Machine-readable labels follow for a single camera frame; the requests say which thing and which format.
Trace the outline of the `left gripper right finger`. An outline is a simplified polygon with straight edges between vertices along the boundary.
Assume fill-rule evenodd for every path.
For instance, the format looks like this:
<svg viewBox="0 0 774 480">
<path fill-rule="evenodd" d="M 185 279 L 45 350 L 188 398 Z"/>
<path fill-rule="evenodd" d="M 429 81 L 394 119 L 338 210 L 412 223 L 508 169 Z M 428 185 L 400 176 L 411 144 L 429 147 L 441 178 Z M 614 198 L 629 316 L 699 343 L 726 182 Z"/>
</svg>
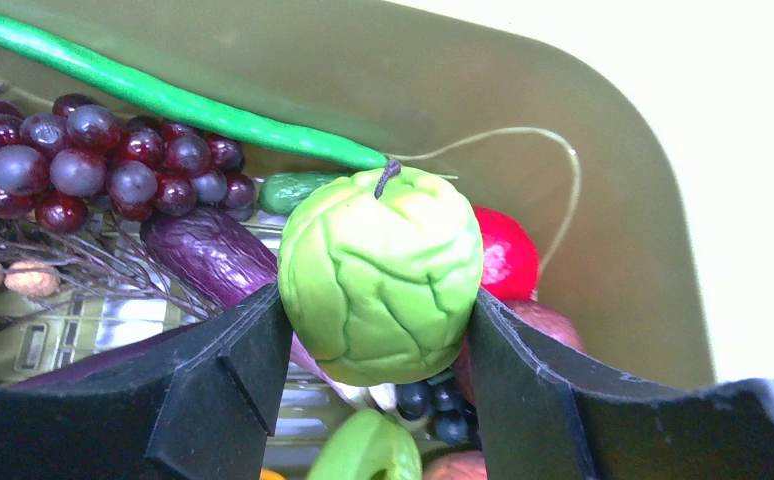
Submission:
<svg viewBox="0 0 774 480">
<path fill-rule="evenodd" d="M 774 479 L 774 379 L 676 390 L 563 345 L 484 291 L 468 341 L 492 479 Z"/>
</svg>

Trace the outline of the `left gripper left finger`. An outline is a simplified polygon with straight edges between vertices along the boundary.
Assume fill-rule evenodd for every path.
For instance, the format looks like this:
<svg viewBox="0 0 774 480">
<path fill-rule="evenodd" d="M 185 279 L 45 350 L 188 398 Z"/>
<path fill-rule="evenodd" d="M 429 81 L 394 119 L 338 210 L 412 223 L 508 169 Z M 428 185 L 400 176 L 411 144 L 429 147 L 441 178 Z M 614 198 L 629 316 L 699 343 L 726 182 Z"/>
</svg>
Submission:
<svg viewBox="0 0 774 480">
<path fill-rule="evenodd" d="M 255 479 L 291 334 L 267 285 L 75 383 L 0 386 L 0 479 Z"/>
</svg>

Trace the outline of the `light green toy cabbage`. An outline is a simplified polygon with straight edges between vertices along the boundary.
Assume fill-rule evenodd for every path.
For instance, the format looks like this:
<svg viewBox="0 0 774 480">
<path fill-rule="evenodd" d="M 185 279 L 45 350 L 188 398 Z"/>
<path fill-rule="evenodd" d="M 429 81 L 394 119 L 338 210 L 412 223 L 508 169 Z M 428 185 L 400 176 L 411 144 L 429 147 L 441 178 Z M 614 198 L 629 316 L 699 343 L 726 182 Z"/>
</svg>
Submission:
<svg viewBox="0 0 774 480">
<path fill-rule="evenodd" d="M 354 386 L 431 377 L 457 358 L 481 286 L 468 199 L 427 171 L 338 178 L 288 216 L 278 289 L 306 351 Z"/>
</svg>

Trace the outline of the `olive green plastic bin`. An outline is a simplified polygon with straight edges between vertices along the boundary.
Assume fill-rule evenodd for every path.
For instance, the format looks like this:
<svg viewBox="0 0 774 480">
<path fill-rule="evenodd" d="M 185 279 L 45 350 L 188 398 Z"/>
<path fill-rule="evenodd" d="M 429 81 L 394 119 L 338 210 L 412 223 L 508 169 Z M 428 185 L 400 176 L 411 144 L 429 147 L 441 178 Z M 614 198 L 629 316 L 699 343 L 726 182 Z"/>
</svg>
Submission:
<svg viewBox="0 0 774 480">
<path fill-rule="evenodd" d="M 384 1 L 0 1 L 0 14 L 389 151 L 510 124 L 557 133 L 484 140 L 426 167 L 517 219 L 541 249 L 573 214 L 539 294 L 578 326 L 585 355 L 676 390 L 712 381 L 669 163 L 634 107 L 568 54 Z M 118 319 L 115 307 L 75 305 L 1 333 L 0 386 L 104 348 L 108 334 L 140 339 L 179 320 L 173 307 L 147 320 Z M 288 368 L 262 466 L 302 478 L 351 412 L 324 382 Z"/>
</svg>

